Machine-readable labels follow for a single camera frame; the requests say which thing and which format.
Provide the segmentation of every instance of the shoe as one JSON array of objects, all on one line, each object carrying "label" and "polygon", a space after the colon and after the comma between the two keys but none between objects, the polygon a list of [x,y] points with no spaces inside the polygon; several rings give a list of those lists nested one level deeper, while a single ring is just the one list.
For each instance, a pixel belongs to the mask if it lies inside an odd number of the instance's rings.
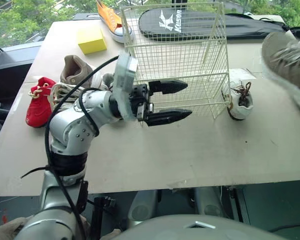
[{"label": "shoe", "polygon": [[[76,55],[67,55],[64,58],[64,68],[60,75],[60,81],[68,85],[77,85],[92,73],[94,66],[84,62]],[[109,89],[109,86],[103,82],[103,74],[101,71],[96,72],[88,79],[81,87],[83,88],[97,88],[102,91]]]},{"label": "shoe", "polygon": [[245,86],[242,82],[230,82],[230,95],[225,96],[228,86],[224,86],[222,91],[223,99],[230,99],[227,107],[230,117],[234,120],[241,121],[247,118],[254,108],[254,102],[250,93],[251,82]]},{"label": "shoe", "polygon": [[285,88],[300,107],[300,41],[272,32],[262,43],[262,74]]},{"label": "shoe", "polygon": [[[101,20],[109,28],[112,38],[116,42],[123,44],[125,42],[125,39],[124,28],[122,27],[121,18],[115,13],[115,11],[112,8],[107,7],[100,0],[96,0],[96,5]],[[129,34],[132,38],[134,37],[131,27],[129,27]]]},{"label": "shoe", "polygon": [[51,115],[48,96],[50,96],[51,88],[55,84],[53,80],[41,77],[38,80],[38,84],[31,88],[28,94],[32,100],[26,111],[26,124],[34,128],[40,128],[47,123]]},{"label": "shoe", "polygon": [[[114,75],[110,73],[106,73],[102,76],[102,82],[103,84],[106,84],[106,87],[102,87],[102,89],[106,88],[107,90],[111,91],[112,84],[114,81]],[[95,82],[99,81],[93,81],[91,84],[91,88],[98,88],[94,85]],[[50,96],[48,97],[48,101],[50,103],[51,109],[54,110],[56,105],[58,105],[62,99],[75,87],[76,85],[70,85],[63,82],[58,82],[55,85],[53,85],[51,89]],[[75,101],[80,96],[81,91],[84,90],[83,87],[79,87],[71,96],[69,96],[66,101],[62,104],[61,108],[58,110],[58,112],[61,112],[63,110],[66,110],[70,107],[72,107],[75,103]]]},{"label": "shoe", "polygon": [[[64,97],[75,87],[76,85],[69,85],[63,82],[56,83],[52,89],[48,101],[50,103],[51,109],[54,110],[55,107],[64,99]],[[83,87],[79,87],[67,100],[62,104],[58,112],[66,110],[72,107],[75,101],[78,99],[81,91],[84,90]]]}]

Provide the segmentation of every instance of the silver robot arm segment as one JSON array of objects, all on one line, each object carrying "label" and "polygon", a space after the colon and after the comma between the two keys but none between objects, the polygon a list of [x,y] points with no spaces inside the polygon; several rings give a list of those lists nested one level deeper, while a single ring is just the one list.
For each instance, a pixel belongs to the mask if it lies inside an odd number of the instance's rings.
[{"label": "silver robot arm segment", "polygon": [[[148,126],[156,126],[179,121],[192,113],[184,109],[154,113],[154,105],[150,102],[153,93],[172,94],[188,85],[172,79],[133,86],[137,63],[128,53],[121,53],[114,71],[112,91],[87,90],[82,95],[84,109],[96,126],[85,115],[78,99],[73,107],[57,113],[50,122],[52,165],[79,214],[85,209],[88,198],[88,182],[84,181],[88,150],[103,125],[120,119],[137,119]],[[49,170],[44,171],[40,212],[15,239],[83,239],[75,214]]]}]

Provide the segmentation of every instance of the wire basket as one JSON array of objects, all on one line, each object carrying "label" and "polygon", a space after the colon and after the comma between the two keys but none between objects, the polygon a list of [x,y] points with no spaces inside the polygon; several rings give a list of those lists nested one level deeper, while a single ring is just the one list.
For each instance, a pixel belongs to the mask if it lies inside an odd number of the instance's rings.
[{"label": "wire basket", "polygon": [[155,93],[155,112],[179,108],[216,118],[230,103],[223,3],[127,6],[121,14],[124,46],[138,60],[135,82],[174,79],[188,84],[178,93]]}]

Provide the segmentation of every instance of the gray sneaker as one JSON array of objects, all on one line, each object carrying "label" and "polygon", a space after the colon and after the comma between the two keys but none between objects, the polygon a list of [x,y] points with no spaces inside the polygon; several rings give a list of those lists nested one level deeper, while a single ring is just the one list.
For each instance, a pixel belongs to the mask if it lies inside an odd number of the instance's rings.
[{"label": "gray sneaker", "polygon": [[262,43],[262,74],[285,88],[300,107],[300,41],[270,33]]},{"label": "gray sneaker", "polygon": [[[60,75],[60,81],[68,85],[77,85],[85,79],[96,67],[84,62],[76,55],[67,55],[64,57],[64,68]],[[83,88],[97,88],[100,90],[109,90],[113,82],[113,75],[107,73],[103,75],[101,71],[96,72],[86,81]]]}]

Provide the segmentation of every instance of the red shoe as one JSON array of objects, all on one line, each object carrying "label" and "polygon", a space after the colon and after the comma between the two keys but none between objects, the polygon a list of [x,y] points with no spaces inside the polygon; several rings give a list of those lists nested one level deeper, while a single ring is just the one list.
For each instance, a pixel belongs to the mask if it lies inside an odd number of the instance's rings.
[{"label": "red shoe", "polygon": [[42,77],[38,80],[38,85],[31,88],[28,94],[32,97],[32,100],[26,111],[26,124],[39,128],[47,123],[51,115],[48,96],[50,96],[51,88],[55,84],[51,79]]}]

